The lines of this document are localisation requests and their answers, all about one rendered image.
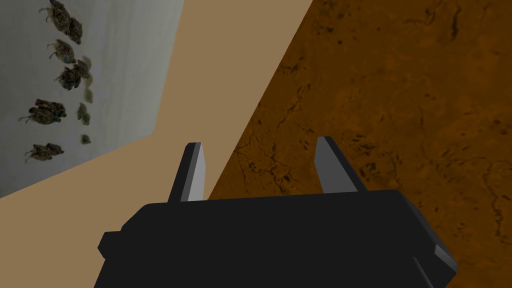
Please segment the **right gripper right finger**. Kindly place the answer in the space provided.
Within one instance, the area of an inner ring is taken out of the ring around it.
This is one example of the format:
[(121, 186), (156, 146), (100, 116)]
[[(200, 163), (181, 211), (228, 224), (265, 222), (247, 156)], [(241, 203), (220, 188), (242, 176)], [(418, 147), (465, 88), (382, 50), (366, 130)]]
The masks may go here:
[(317, 138), (314, 165), (325, 194), (368, 190), (335, 140), (330, 136)]

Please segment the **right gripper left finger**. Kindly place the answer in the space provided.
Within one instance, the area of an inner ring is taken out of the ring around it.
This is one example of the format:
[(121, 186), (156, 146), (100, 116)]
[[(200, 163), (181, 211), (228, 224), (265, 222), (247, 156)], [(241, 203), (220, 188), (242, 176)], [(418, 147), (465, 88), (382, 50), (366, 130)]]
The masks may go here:
[(185, 146), (168, 198), (169, 203), (203, 201), (206, 163), (203, 144)]

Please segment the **grey picture with dark birds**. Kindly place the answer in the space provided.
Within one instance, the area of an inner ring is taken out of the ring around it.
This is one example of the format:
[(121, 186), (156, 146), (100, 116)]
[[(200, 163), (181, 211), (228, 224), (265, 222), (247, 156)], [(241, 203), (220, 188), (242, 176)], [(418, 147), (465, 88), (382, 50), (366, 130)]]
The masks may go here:
[(0, 0), (0, 198), (154, 131), (185, 0)]

